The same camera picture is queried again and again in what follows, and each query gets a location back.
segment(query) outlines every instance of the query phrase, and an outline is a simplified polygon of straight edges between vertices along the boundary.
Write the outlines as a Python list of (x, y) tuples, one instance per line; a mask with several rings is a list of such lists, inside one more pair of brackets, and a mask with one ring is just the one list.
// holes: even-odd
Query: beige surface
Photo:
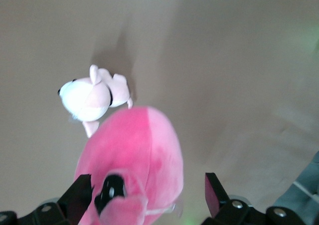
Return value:
[(318, 22), (319, 0), (0, 0), (0, 211), (72, 183), (87, 139), (56, 93), (91, 63), (177, 130), (184, 214), (157, 225), (209, 215), (205, 172), (264, 211), (319, 150)]

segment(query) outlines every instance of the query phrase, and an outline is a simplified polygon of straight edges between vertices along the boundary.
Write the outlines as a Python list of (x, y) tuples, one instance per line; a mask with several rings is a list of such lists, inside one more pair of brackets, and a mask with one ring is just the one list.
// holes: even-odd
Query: plush toy eye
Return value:
[(124, 180), (119, 175), (113, 174), (106, 177), (101, 190), (94, 199), (94, 204), (98, 214), (100, 215), (102, 210), (108, 204), (110, 200), (117, 196), (124, 197), (125, 186)]

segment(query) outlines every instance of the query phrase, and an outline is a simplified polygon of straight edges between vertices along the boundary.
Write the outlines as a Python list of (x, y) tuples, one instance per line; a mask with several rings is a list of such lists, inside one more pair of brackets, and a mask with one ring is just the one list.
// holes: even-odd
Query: pink fabric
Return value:
[[(75, 179), (80, 174), (91, 174), (94, 186), (82, 225), (150, 225), (161, 214), (146, 216), (146, 210), (169, 207), (183, 188), (183, 160), (175, 130), (154, 108), (119, 110), (89, 139)], [(94, 198), (109, 174), (124, 179), (127, 195), (112, 199), (99, 217)]]

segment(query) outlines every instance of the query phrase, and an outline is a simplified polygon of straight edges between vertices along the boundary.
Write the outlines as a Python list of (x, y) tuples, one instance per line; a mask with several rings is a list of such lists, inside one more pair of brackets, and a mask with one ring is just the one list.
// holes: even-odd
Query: pink plush toy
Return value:
[(175, 130), (154, 108), (121, 109), (87, 142), (75, 179), (81, 174), (91, 174), (93, 187), (81, 225), (150, 225), (183, 188)]
[(91, 65), (89, 78), (67, 82), (58, 94), (73, 118), (82, 121), (88, 138), (98, 129), (97, 120), (109, 107), (133, 105), (126, 78), (120, 74), (112, 78), (108, 70), (96, 65)]

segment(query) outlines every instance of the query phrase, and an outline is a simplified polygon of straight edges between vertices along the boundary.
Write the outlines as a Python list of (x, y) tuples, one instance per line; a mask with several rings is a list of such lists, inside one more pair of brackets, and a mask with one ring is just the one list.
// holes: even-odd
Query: white plush toy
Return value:
[(73, 118), (82, 121), (88, 138), (98, 129), (97, 120), (109, 107), (127, 103), (131, 108), (133, 105), (126, 78), (120, 74), (112, 78), (108, 70), (96, 65), (91, 65), (89, 78), (67, 82), (58, 94)]

